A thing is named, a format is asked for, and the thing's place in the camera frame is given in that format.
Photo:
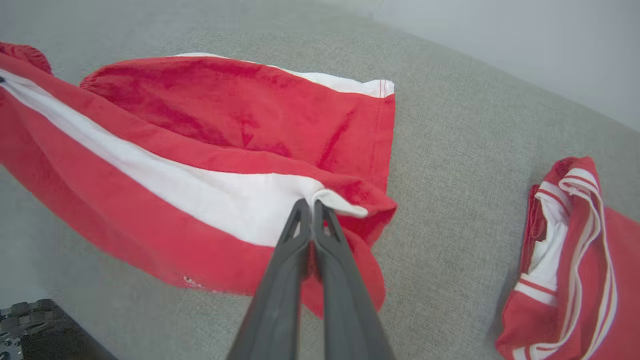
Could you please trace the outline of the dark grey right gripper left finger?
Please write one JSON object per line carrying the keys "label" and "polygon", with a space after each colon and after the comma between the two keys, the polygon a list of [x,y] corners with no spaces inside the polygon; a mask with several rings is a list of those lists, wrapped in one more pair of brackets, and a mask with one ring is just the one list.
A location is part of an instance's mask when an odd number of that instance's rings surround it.
{"label": "dark grey right gripper left finger", "polygon": [[301,287],[310,257],[311,212],[296,201],[237,335],[229,360],[296,360]]}

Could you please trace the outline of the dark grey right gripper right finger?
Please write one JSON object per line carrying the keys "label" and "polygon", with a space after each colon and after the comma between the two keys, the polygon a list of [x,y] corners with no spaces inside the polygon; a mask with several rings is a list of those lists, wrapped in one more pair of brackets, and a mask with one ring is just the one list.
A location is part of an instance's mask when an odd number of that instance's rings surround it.
{"label": "dark grey right gripper right finger", "polygon": [[323,286],[324,354],[327,360],[394,360],[336,212],[314,202],[315,257]]}

